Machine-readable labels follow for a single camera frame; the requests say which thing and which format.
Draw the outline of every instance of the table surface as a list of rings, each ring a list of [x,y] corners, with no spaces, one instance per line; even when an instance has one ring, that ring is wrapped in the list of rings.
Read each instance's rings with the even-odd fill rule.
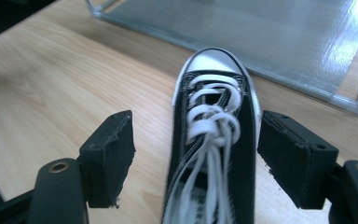
[[[90,223],[159,223],[171,155],[172,94],[192,52],[92,18],[61,0],[0,35],[0,192],[34,187],[37,171],[78,149],[111,114],[133,112],[137,149],[120,209],[89,209]],[[261,107],[286,114],[358,160],[358,116],[254,77]],[[327,223],[297,210],[257,157],[255,223]]]

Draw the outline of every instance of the white shoelace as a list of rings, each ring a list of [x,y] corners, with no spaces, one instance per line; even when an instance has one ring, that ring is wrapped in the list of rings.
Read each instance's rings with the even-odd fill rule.
[[[209,80],[218,82],[205,84],[201,90],[195,92],[189,98],[189,105],[192,108],[187,113],[187,141],[191,141],[201,134],[205,135],[202,146],[182,168],[182,172],[173,185],[172,193],[174,194],[184,170],[194,161],[193,170],[180,195],[177,211],[179,223],[186,223],[188,220],[191,191],[205,161],[208,188],[205,197],[204,219],[206,223],[213,223],[217,209],[217,223],[232,223],[228,197],[228,166],[231,146],[238,141],[241,135],[240,123],[232,114],[241,106],[241,94],[239,84],[234,78],[218,75],[198,76],[189,83],[189,88],[194,88],[196,84]],[[195,106],[197,99],[203,95],[223,95],[226,91],[229,91],[230,95],[225,108],[218,104]],[[220,154],[219,148],[223,149],[223,155]],[[168,210],[168,218],[172,217],[171,209]]]

